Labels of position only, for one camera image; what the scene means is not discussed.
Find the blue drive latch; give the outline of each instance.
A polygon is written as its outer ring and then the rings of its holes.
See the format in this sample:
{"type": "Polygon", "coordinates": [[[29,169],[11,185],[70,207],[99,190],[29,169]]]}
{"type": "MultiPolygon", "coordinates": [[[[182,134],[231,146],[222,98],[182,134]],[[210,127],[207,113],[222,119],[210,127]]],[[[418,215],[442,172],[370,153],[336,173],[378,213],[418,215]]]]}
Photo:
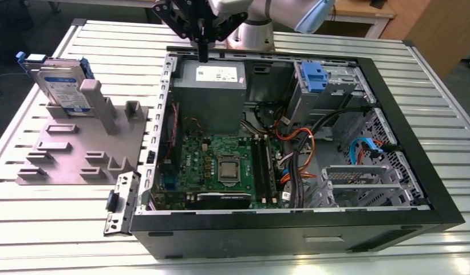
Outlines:
{"type": "Polygon", "coordinates": [[[302,75],[310,93],[321,93],[329,84],[329,74],[319,62],[302,62],[302,75]]]}

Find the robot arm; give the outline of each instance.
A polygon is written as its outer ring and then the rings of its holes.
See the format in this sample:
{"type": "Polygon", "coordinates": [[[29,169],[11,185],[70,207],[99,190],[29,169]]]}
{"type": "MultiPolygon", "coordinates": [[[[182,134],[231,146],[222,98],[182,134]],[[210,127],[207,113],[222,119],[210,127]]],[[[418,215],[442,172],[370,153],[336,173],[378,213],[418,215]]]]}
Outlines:
{"type": "Polygon", "coordinates": [[[253,0],[159,0],[153,6],[158,17],[181,38],[198,47],[199,61],[207,62],[207,50],[223,41],[247,18],[253,0]]]}
{"type": "Polygon", "coordinates": [[[273,35],[273,20],[298,32],[313,33],[334,3],[336,0],[158,0],[153,10],[177,35],[190,39],[199,61],[207,62],[207,51],[215,41],[225,41],[242,24],[235,38],[227,40],[229,46],[257,50],[258,45],[273,43],[267,39],[273,35]],[[261,26],[269,27],[266,35],[259,35],[261,26]]]}

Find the black cable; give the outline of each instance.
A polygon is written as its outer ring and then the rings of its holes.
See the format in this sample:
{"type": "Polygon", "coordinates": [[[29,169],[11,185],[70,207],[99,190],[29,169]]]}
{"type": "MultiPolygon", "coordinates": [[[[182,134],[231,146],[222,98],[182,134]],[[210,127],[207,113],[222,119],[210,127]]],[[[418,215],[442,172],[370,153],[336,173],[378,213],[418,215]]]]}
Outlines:
{"type": "Polygon", "coordinates": [[[334,4],[334,10],[332,11],[332,21],[337,20],[337,6],[334,4]]]}
{"type": "MultiPolygon", "coordinates": [[[[311,133],[315,135],[315,133],[321,130],[321,128],[325,126],[325,124],[338,115],[342,113],[348,112],[368,112],[373,109],[370,106],[365,107],[353,107],[353,108],[346,108],[346,109],[338,109],[330,113],[327,113],[313,125],[311,127],[311,133]]],[[[293,157],[291,157],[291,162],[289,165],[289,176],[290,176],[290,181],[291,181],[291,194],[290,194],[290,206],[293,205],[295,208],[303,207],[303,181],[302,181],[302,176],[299,174],[299,165],[298,165],[298,156],[299,152],[303,149],[306,140],[309,138],[309,135],[306,134],[299,141],[297,150],[294,151],[293,157]]]]}
{"type": "Polygon", "coordinates": [[[266,123],[263,123],[262,121],[262,118],[261,116],[258,115],[259,112],[261,112],[261,107],[269,107],[269,106],[277,106],[277,105],[281,105],[282,103],[281,102],[277,102],[277,101],[267,101],[267,102],[261,102],[255,105],[255,108],[253,110],[253,114],[255,116],[255,119],[257,119],[257,122],[259,123],[261,127],[263,128],[263,130],[266,130],[269,133],[271,130],[275,129],[275,117],[274,117],[274,124],[271,126],[267,126],[266,123]]]}

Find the sticker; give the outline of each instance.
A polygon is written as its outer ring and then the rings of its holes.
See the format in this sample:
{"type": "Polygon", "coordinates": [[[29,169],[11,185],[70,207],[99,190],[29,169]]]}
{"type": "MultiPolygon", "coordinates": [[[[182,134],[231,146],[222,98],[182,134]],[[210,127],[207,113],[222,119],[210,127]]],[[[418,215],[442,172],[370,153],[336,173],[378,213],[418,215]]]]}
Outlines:
{"type": "Polygon", "coordinates": [[[282,117],[281,117],[281,121],[282,121],[282,122],[283,122],[283,124],[286,124],[286,125],[289,125],[289,123],[290,123],[289,118],[287,118],[287,117],[285,117],[285,116],[282,116],[282,117]]]}
{"type": "Polygon", "coordinates": [[[282,192],[282,200],[290,201],[290,192],[282,192]]]}
{"type": "Polygon", "coordinates": [[[238,82],[237,67],[199,66],[197,81],[238,82]]]}
{"type": "Polygon", "coordinates": [[[75,78],[45,77],[45,81],[58,103],[67,112],[86,113],[91,110],[75,78]]]}

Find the metal table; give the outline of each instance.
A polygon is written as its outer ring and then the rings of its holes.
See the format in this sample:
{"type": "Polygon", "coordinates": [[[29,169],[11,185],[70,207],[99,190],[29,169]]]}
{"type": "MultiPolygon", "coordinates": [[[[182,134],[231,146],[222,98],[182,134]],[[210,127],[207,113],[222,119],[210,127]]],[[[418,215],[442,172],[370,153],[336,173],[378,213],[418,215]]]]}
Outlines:
{"type": "MultiPolygon", "coordinates": [[[[49,116],[47,99],[35,85],[0,139],[0,270],[77,274],[81,271],[73,269],[85,268],[135,275],[470,274],[470,118],[421,54],[390,40],[289,33],[277,33],[274,40],[279,52],[374,59],[466,223],[378,253],[157,261],[134,237],[102,236],[111,186],[15,184],[49,116]]],[[[141,100],[157,108],[167,45],[189,43],[166,26],[87,21],[71,26],[54,56],[89,58],[114,104],[141,100]]]]}

